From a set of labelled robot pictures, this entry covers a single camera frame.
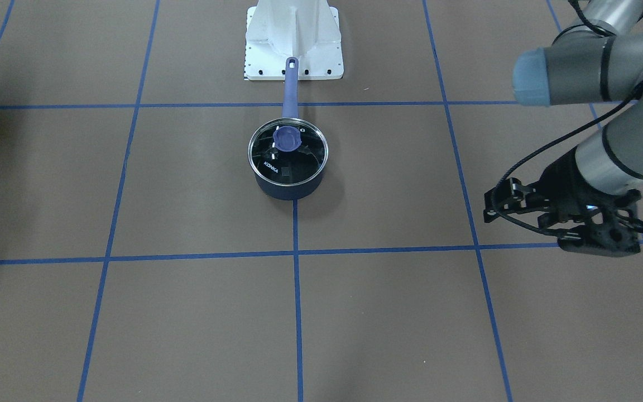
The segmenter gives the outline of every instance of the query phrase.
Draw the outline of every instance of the white plastic object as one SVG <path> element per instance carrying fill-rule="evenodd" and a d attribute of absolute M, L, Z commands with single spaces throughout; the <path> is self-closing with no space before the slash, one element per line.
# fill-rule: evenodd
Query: white plastic object
<path fill-rule="evenodd" d="M 247 10 L 244 78 L 284 80 L 286 59 L 299 59 L 299 79 L 344 75 L 339 10 L 327 0 L 260 0 Z"/>

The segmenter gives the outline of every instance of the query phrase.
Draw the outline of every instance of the black cable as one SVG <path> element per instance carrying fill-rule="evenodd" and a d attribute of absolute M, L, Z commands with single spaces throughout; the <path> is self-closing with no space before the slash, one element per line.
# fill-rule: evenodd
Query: black cable
<path fill-rule="evenodd" d="M 589 22 L 589 20 L 587 20 L 586 16 L 584 16 L 584 12 L 582 12 L 582 8 L 579 6 L 579 0 L 567 0 L 567 2 L 569 2 L 569 5 L 572 6 L 572 8 L 574 8 L 574 12 L 577 13 L 577 17 L 579 17 L 579 20 L 582 21 L 582 23 L 587 28 L 592 30 L 592 32 L 594 32 L 595 34 L 598 34 L 600 36 L 614 36 L 615 35 L 614 32 L 607 31 L 604 28 L 602 28 L 602 26 L 597 26 L 597 25 L 594 25 L 593 23 Z"/>
<path fill-rule="evenodd" d="M 577 0 L 568 0 L 569 3 L 572 4 L 574 7 L 575 4 L 577 7 L 575 7 L 575 10 L 577 11 L 577 15 L 580 16 L 580 20 L 585 22 L 587 19 L 584 18 L 584 15 L 582 14 L 582 10 L 579 9 L 579 3 Z M 520 219 L 516 219 L 515 217 L 510 217 L 508 214 L 503 213 L 503 211 L 498 208 L 500 205 L 497 200 L 497 191 L 502 186 L 502 184 L 507 180 L 507 178 L 512 175 L 512 173 L 523 166 L 527 161 L 531 160 L 532 158 L 540 155 L 541 153 L 545 152 L 546 150 L 554 147 L 555 145 L 558 145 L 561 142 L 564 142 L 566 140 L 569 140 L 570 138 L 574 137 L 575 135 L 578 135 L 580 132 L 583 132 L 584 130 L 587 130 L 588 128 L 596 125 L 597 123 L 600 123 L 607 119 L 608 117 L 612 116 L 613 114 L 617 113 L 620 111 L 623 107 L 627 106 L 628 103 L 632 102 L 635 97 L 641 97 L 641 92 L 643 92 L 643 81 L 636 84 L 636 86 L 632 89 L 632 91 L 627 95 L 625 100 L 622 101 L 622 103 L 618 104 L 617 107 L 614 107 L 614 109 L 610 110 L 609 112 L 603 114 L 600 117 L 597 117 L 597 119 L 592 120 L 592 122 L 587 123 L 586 125 L 582 125 L 581 127 L 577 128 L 576 130 L 573 130 L 566 135 L 557 138 L 556 140 L 550 142 L 549 144 L 544 145 L 541 148 L 538 148 L 535 152 L 531 153 L 530 155 L 527 155 L 526 157 L 522 158 L 520 162 L 516 163 L 513 165 L 508 171 L 505 172 L 505 174 L 502 176 L 502 178 L 498 181 L 497 185 L 492 190 L 492 193 L 490 193 L 490 202 L 492 204 L 492 208 L 495 211 L 495 213 L 498 214 L 498 216 L 502 217 L 506 221 L 512 222 L 514 224 L 517 224 L 520 227 L 523 227 L 525 229 L 528 229 L 529 231 L 533 231 L 536 233 L 539 233 L 541 235 L 546 235 L 546 236 L 554 236 L 554 237 L 561 237 L 563 234 L 566 233 L 563 229 L 542 229 L 540 227 L 534 227 L 531 224 L 528 224 L 526 222 L 521 221 Z"/>

